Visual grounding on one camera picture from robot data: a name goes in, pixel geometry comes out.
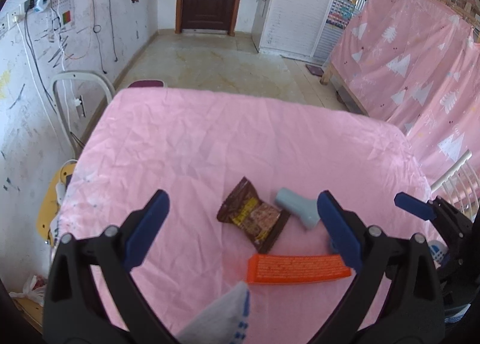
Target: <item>blue gripper pad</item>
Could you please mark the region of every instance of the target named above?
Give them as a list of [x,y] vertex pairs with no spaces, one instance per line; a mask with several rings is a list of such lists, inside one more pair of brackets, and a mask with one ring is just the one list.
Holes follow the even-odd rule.
[[143,217],[125,242],[123,267],[127,271],[142,265],[169,211],[170,198],[165,191],[161,190],[157,191],[145,208],[141,210]]
[[343,217],[343,209],[327,191],[317,200],[318,215],[332,238],[338,253],[357,274],[362,270],[362,246]]
[[395,206],[423,219],[423,221],[433,221],[437,217],[431,205],[424,203],[405,192],[399,192],[395,195],[394,202]]

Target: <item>metal screw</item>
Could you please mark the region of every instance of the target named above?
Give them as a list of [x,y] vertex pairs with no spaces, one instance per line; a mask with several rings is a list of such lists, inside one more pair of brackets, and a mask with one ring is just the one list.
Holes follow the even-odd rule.
[[425,236],[421,233],[416,233],[414,238],[419,244],[423,244],[425,242]]
[[66,233],[61,237],[62,244],[68,244],[71,241],[71,234]]
[[104,235],[107,237],[113,237],[118,233],[119,229],[115,225],[109,226],[105,231],[103,232]]
[[368,233],[374,237],[380,237],[382,234],[382,229],[380,229],[378,226],[371,226],[368,228]]

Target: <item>white chair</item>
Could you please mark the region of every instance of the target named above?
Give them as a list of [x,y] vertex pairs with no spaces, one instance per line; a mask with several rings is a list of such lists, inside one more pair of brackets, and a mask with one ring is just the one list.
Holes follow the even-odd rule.
[[115,88],[110,83],[109,79],[104,76],[100,75],[96,72],[90,71],[66,71],[61,72],[54,77],[52,77],[52,91],[55,97],[55,103],[57,104],[57,117],[60,122],[60,126],[62,128],[63,134],[65,135],[68,143],[70,144],[71,151],[73,153],[73,157],[77,159],[80,156],[81,150],[78,148],[77,143],[73,140],[71,133],[69,131],[69,127],[67,124],[67,120],[65,118],[65,114],[62,109],[62,103],[60,101],[60,97],[58,96],[58,89],[57,83],[60,80],[82,80],[82,81],[92,81],[100,86],[101,89],[105,92],[107,104],[110,104],[115,96]]
[[478,199],[480,179],[468,162],[471,157],[472,152],[466,151],[440,179],[431,185],[432,193],[443,187],[448,202],[469,219],[473,219],[480,207]]

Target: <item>yellow label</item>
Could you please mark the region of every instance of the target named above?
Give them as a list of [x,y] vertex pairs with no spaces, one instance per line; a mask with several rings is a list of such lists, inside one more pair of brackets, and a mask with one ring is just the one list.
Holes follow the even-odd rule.
[[239,215],[235,218],[232,218],[232,222],[236,224],[236,226],[240,226],[240,224],[247,218],[247,216],[252,212],[252,210],[258,205],[257,198],[250,198],[245,206],[243,207],[242,211]]
[[270,229],[269,230],[262,230],[258,236],[255,237],[256,241],[265,241],[267,236],[270,234]]

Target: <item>brown snack package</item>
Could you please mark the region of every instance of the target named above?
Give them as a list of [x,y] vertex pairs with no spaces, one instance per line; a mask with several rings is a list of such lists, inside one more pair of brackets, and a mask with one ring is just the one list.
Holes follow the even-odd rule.
[[260,200],[253,184],[244,177],[223,202],[217,219],[242,229],[258,253],[268,253],[290,213]]

